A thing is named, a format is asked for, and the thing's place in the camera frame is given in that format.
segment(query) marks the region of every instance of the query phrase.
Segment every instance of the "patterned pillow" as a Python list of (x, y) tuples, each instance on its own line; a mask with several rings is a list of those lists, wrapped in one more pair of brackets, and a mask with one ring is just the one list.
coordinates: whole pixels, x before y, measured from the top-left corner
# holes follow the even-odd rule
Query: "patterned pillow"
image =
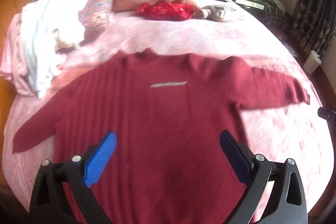
[(84, 40), (80, 45), (96, 39), (110, 25), (112, 3), (113, 0), (88, 0), (84, 9), (78, 12), (78, 19), (85, 27)]

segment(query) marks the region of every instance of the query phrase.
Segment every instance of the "floral curtain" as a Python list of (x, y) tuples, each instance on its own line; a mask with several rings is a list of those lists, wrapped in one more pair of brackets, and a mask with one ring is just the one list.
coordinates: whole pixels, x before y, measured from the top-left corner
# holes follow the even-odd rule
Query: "floral curtain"
[(290, 34), (308, 54), (323, 55), (336, 27), (336, 0), (298, 0)]

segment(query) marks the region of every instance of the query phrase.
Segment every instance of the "folded pink blanket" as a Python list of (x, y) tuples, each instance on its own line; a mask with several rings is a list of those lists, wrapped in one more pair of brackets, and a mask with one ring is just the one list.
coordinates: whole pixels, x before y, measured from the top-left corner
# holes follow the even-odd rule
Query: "folded pink blanket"
[(19, 94), (34, 96), (35, 93), (26, 81), (28, 69), (20, 39), (20, 17), (20, 14), (16, 14), (8, 28), (0, 64), (0, 77), (12, 82)]

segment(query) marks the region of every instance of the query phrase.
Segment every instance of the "pink blanket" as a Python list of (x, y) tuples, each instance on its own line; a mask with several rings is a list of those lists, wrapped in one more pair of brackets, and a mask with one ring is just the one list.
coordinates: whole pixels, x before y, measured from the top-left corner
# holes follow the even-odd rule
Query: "pink blanket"
[[(203, 0), (203, 6), (215, 3), (218, 2)], [(132, 53), (150, 47), (164, 55), (194, 52), (217, 58), (240, 56), (252, 66), (287, 73), (302, 83), (310, 94), (310, 105), (302, 103), (279, 109), (244, 111), (242, 119), (252, 152), (278, 162), (289, 157), (295, 159), (305, 189), (307, 209), (311, 210), (325, 190), (334, 166), (327, 123), (317, 116), (320, 100), (312, 83), (280, 41), (252, 15), (233, 2), (229, 5), (244, 13), (243, 20), (229, 23), (196, 19), (151, 21), (137, 17), (134, 12), (117, 13), (111, 26), (98, 39), (67, 55), (63, 73), (42, 100), (17, 95), (5, 128), (3, 172), (25, 208), (29, 208), (41, 161), (53, 160), (54, 138), (13, 155), (12, 139), (19, 127), (62, 86), (108, 60), (118, 50)], [(262, 215), (271, 189), (269, 185), (256, 211), (256, 219)]]
[(26, 76), (28, 74), (25, 53), (20, 39), (20, 14), (14, 15), (7, 32), (0, 65), (0, 77), (10, 81), (16, 91), (25, 96), (34, 96)]

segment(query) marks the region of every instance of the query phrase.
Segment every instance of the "sweater sleeve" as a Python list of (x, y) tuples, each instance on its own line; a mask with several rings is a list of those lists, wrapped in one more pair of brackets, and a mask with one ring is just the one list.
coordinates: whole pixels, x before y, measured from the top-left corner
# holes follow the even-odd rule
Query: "sweater sleeve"
[(305, 102), (310, 96), (299, 81), (281, 72), (250, 67), (242, 59), (237, 61), (241, 71), (236, 80), (235, 101), (242, 109), (284, 107)]
[(242, 109), (264, 109), (306, 102), (310, 96), (299, 81), (281, 72), (250, 67), (239, 57), (205, 60), (205, 78)]
[(81, 80), (82, 76), (79, 76), (59, 90), (19, 128), (13, 138), (13, 153), (29, 150), (55, 133), (55, 125), (62, 119), (80, 87)]

